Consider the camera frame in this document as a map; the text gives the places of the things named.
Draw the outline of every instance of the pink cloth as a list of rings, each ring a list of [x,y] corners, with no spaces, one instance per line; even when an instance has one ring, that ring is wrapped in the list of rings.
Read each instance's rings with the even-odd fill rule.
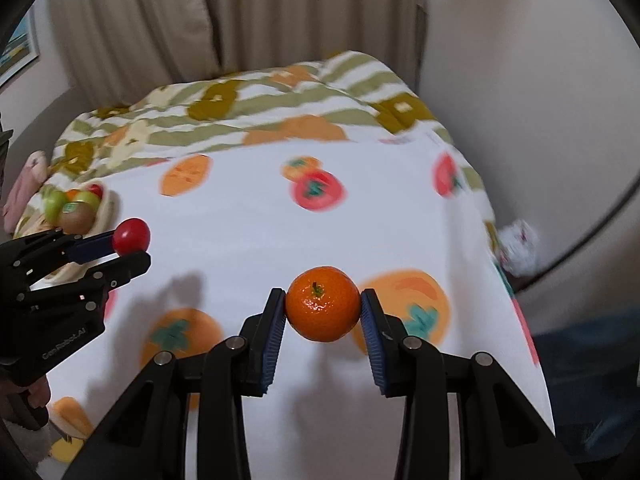
[[[2,208],[5,232],[14,232],[27,203],[38,192],[46,179],[47,156],[44,152],[31,153]]]

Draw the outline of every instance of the human hand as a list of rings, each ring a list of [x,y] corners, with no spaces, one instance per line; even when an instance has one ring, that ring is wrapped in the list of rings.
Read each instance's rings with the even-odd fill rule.
[[[0,380],[0,395],[21,394],[29,392],[28,401],[32,408],[42,408],[51,399],[51,390],[47,377],[43,376],[35,381],[31,386],[16,386],[9,380]]]

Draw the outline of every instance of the beige curtain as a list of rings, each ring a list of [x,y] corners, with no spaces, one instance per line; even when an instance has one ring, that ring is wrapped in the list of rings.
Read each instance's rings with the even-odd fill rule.
[[[92,105],[220,74],[205,0],[50,0],[57,42]]]
[[[207,0],[220,28],[223,72],[284,66],[361,50],[415,85],[423,0]]]

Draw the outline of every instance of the picture frame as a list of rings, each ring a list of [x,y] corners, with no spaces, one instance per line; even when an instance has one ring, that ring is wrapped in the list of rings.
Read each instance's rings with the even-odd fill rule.
[[[0,56],[0,91],[9,79],[38,59],[38,55],[33,8],[31,8],[20,20]]]

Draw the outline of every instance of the metal screw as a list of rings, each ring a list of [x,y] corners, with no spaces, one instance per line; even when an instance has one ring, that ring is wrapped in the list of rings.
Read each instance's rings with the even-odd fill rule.
[[[244,337],[242,337],[241,335],[231,336],[225,342],[227,348],[230,348],[232,350],[241,349],[244,346],[245,343],[246,343],[246,339]]]
[[[491,366],[494,363],[494,358],[486,352],[478,352],[476,354],[476,363],[480,366]]]
[[[402,344],[410,350],[417,350],[422,346],[422,339],[419,337],[410,335],[402,339]]]
[[[164,366],[165,364],[168,364],[171,362],[171,352],[167,352],[166,350],[162,350],[161,352],[158,352],[155,356],[154,356],[154,362],[158,365],[158,366]]]

